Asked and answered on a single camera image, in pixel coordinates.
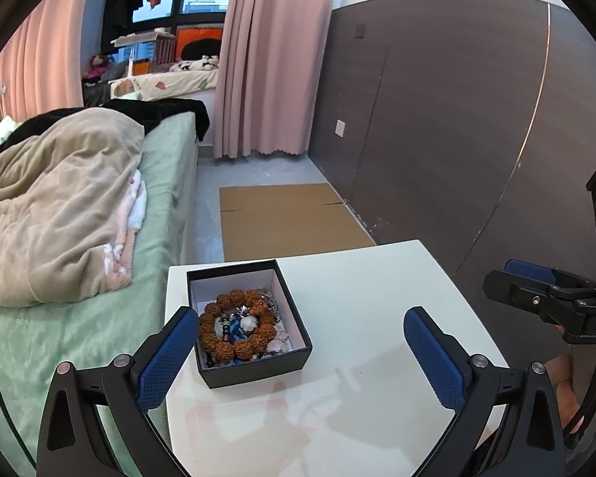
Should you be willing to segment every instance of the cardboard sheet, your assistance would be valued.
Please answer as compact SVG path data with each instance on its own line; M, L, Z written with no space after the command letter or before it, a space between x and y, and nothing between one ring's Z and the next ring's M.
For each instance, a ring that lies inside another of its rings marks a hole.
M226 262L375 245L328 184L221 188Z

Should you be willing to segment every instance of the blue figurine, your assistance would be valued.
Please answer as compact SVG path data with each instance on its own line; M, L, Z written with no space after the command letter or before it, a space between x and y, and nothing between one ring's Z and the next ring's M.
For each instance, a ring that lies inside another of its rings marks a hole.
M241 328L241 318L236 314L232 314L229 320L229 336L232 344L240 339L247 339L245 332Z

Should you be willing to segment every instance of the open gift box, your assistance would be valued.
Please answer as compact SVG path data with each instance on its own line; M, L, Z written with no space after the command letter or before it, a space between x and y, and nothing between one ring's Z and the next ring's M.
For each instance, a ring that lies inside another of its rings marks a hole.
M235 357L232 361L219 363L212 352L206 351L199 338L194 350L196 364L208 387L244 384L302 369L313 346L276 260L188 271L188 298L190 306L199 316L206 311L206 306L217 301L219 295L228 295L233 289L255 289L263 292L266 296L261 298L266 297L267 302L275 304L280 316L280 321L275 325L277 339L287 339L282 344L276 342L272 345L275 349L282 346L283 351L270 353L266 350L261 355L256 354L253 357L255 360L242 361ZM234 308L217 318L215 332L219 339L223 321L227 319L227 324L231 319L230 328L236 327L236 320L239 318L235 315L237 312L238 309ZM250 332L244 329L236 334L241 337L244 334L245 339L250 338ZM230 342L234 343L235 338L232 336Z

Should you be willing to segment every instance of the brown bead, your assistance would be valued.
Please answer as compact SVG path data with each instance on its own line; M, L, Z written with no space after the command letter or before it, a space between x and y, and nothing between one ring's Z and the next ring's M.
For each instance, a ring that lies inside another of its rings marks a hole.
M214 329L214 322L201 323L199 325L199 336L203 335L204 333L211 333L213 335L216 335L216 330Z
M276 323L278 322L277 317L272 314L271 312L265 312L265 314L262 314L260 317L260 324L270 324L272 326L274 326Z
M207 312L203 312L200 316L199 316L199 323L201 324L211 324L214 325L214 320L216 319L216 317L213 317L213 315L208 314Z
M232 303L229 301L229 299L227 301L225 301L225 300L221 301L219 303L219 306L220 306L221 312L223 312L223 314L225 314L226 312L229 312L234 307L232 305Z
M268 312L268 311L269 311L269 307L267 305L267 302L264 301L264 299L258 299L252 305L252 308L250 309L250 314L252 314L252 315L262 315L262 314L265 314L265 312Z
M234 289L229 293L229 301L232 306L241 306L245 303L245 293L241 289Z
M276 329L272 325L266 323L263 323L258 328L256 328L256 330L254 330L254 333L262 335L268 341L275 339L277 334Z
M208 303L205 305L205 312L215 318L221 315L221 308L216 303Z
M221 362L228 362L234 358L234 347L225 341L221 341L214 348L214 354Z
M208 352L213 352L216 349L218 343L219 338L214 332L204 333L201 335L201 344L206 350L208 350Z
M250 341L250 344L252 345L252 349L254 350L254 353L258 353L259 355L262 355L263 353L265 353L265 350L267 349L267 344L269 344L267 337L263 337L262 335L259 335L257 333L252 334L250 336L249 341Z
M261 293L258 291L255 291L254 289L245 291L245 304L247 306L252 306L258 299L261 299Z
M252 343L247 339L240 339L234 343L234 353L242 361L248 361L254 355Z
M223 306L223 303L229 303L229 296L227 296L226 294L219 294L217 296L217 303L219 304L219 306Z

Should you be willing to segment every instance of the blue gripper pad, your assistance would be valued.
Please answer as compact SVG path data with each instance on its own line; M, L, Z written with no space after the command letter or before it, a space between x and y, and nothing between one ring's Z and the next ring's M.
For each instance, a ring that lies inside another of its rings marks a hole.
M556 276L554 276L551 269L541 265L534 265L520 260L510 260L503 270L515 276L528 278L529 280L536 280L541 283L548 283L549 285L556 284Z
M141 412L161 405L199 334L199 317L188 310L165 339L137 379L137 404Z
M466 403L464 377L414 308L404 316L404 337L439 402L459 412Z

